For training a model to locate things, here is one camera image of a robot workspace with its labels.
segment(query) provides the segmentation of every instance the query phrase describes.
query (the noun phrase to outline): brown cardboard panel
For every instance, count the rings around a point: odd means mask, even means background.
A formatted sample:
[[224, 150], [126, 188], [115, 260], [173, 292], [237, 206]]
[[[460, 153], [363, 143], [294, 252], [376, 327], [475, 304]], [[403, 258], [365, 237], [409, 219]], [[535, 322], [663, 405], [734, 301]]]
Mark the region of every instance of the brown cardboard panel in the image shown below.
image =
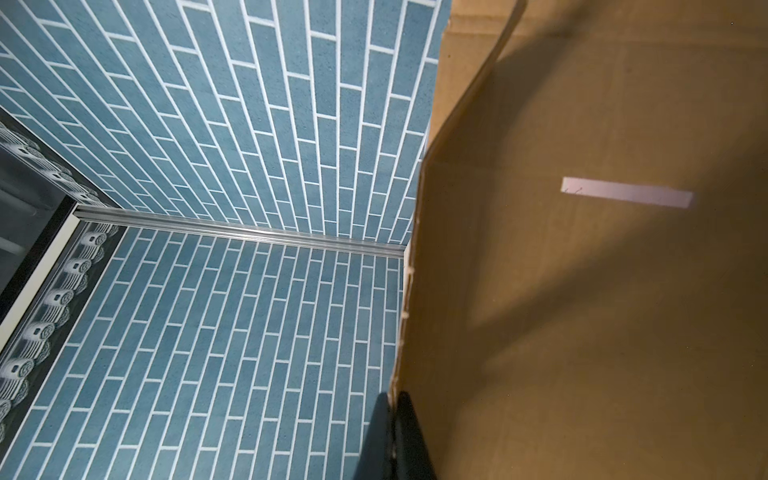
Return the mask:
[[531, 3], [422, 167], [395, 388], [441, 479], [766, 474], [766, 25], [759, 2]]

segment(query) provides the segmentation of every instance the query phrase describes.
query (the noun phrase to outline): wallpaper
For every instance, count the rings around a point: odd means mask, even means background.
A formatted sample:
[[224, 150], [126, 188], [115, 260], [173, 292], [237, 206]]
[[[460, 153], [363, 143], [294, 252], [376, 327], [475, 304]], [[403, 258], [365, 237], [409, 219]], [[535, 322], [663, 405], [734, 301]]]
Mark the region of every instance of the wallpaper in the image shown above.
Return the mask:
[[351, 478], [402, 260], [130, 228], [0, 478]]
[[449, 9], [5, 0], [0, 107], [124, 208], [407, 243]]

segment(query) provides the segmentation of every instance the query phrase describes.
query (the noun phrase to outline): cream colored edge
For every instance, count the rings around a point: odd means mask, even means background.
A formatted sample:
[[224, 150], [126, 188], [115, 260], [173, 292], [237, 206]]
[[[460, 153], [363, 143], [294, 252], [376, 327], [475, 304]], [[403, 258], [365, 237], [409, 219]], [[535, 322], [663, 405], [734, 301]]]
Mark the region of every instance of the cream colored edge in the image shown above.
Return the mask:
[[43, 282], [45, 282], [45, 277], [51, 272], [56, 260], [61, 255], [61, 252], [64, 251], [67, 242], [72, 237], [74, 229], [77, 228], [79, 223], [80, 219], [75, 215], [70, 214], [67, 217], [67, 220], [61, 225], [61, 228], [51, 242], [51, 246], [45, 251], [45, 254], [40, 259], [40, 263], [35, 267], [35, 271], [32, 272], [24, 288], [16, 297], [16, 301], [8, 311], [8, 315], [0, 323], [0, 350], [5, 348], [5, 344], [8, 343], [11, 335], [13, 335], [16, 326], [22, 321], [22, 317], [35, 298], [35, 294], [40, 290]]

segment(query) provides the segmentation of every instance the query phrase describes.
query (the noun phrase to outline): cardboard box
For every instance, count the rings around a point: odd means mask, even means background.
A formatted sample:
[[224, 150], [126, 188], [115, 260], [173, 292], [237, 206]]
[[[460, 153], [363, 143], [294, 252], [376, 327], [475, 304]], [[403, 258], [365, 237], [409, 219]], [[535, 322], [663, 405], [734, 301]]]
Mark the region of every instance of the cardboard box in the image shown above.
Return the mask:
[[768, 3], [454, 0], [431, 132], [391, 398], [438, 477], [768, 478]]

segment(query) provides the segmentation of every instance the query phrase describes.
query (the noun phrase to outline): wall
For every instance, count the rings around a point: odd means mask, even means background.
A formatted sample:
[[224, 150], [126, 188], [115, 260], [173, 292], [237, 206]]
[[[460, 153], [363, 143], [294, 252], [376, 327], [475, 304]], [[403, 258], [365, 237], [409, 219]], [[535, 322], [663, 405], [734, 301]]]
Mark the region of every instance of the wall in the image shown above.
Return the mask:
[[122, 207], [407, 243], [449, 9], [8, 0], [0, 106]]
[[349, 478], [401, 279], [396, 259], [129, 229], [0, 478]]

